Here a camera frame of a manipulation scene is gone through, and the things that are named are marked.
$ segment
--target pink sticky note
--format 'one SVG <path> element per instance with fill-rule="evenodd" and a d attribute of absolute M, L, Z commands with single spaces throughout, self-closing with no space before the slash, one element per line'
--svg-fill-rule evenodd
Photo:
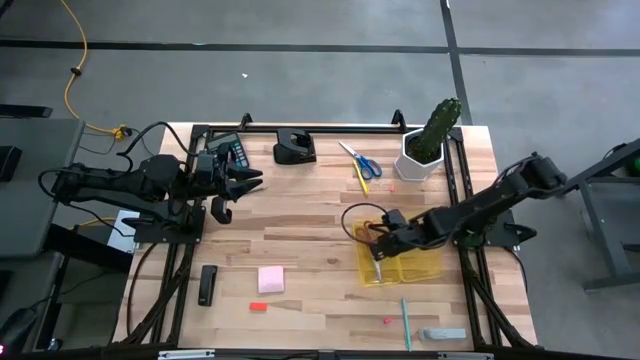
<path fill-rule="evenodd" d="M 284 291 L 284 268 L 268 266 L 258 269 L 258 293 L 266 294 Z"/>

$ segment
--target green cactus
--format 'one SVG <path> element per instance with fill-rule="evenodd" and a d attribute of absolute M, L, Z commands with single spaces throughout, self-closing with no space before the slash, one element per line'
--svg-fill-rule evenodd
<path fill-rule="evenodd" d="M 422 133 L 408 141 L 407 155 L 421 164 L 440 157 L 440 144 L 460 117 L 462 106 L 458 99 L 445 99 L 431 113 Z"/>

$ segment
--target gray eraser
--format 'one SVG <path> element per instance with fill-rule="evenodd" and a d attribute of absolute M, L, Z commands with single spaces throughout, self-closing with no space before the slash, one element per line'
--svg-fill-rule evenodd
<path fill-rule="evenodd" d="M 422 328 L 419 331 L 420 340 L 459 340 L 466 339 L 467 333 L 464 328 Z"/>

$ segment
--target potted plant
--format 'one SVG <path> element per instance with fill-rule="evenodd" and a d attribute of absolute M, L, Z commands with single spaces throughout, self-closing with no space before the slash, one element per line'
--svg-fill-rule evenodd
<path fill-rule="evenodd" d="M 424 129 L 402 137 L 400 155 L 393 163 L 404 181 L 422 182 L 444 159 L 442 144 L 460 117 L 458 99 L 446 99 L 433 110 Z"/>

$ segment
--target blue scissors handle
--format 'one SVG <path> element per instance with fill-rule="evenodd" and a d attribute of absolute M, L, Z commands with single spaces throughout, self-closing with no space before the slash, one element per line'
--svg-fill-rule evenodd
<path fill-rule="evenodd" d="M 356 155 L 356 159 L 358 160 L 358 164 L 360 164 L 360 173 L 363 179 L 370 180 L 374 176 L 382 176 L 382 168 L 375 160 L 367 159 L 362 155 Z"/>

